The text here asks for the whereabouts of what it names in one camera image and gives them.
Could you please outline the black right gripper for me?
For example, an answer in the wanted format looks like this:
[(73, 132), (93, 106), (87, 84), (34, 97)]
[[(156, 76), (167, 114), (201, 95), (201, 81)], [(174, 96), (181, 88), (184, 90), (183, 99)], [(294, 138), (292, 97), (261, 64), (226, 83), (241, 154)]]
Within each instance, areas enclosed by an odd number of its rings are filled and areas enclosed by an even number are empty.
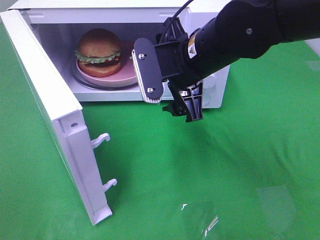
[(203, 119), (203, 80), (211, 73), (200, 73), (189, 60), (188, 34), (178, 17), (168, 17), (156, 44), (164, 45), (164, 77), (170, 82), (168, 88), (173, 100), (162, 108), (174, 117), (186, 116), (186, 122)]

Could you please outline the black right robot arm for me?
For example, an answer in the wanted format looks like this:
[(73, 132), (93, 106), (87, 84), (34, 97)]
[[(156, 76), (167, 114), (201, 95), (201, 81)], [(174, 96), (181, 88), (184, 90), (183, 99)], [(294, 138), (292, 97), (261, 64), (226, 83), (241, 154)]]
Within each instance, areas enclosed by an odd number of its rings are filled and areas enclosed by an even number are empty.
[(173, 101), (173, 116), (200, 120), (203, 79), (241, 58), (257, 59), (279, 43), (320, 36), (317, 0), (232, 0), (203, 27), (187, 34), (169, 17), (155, 46)]

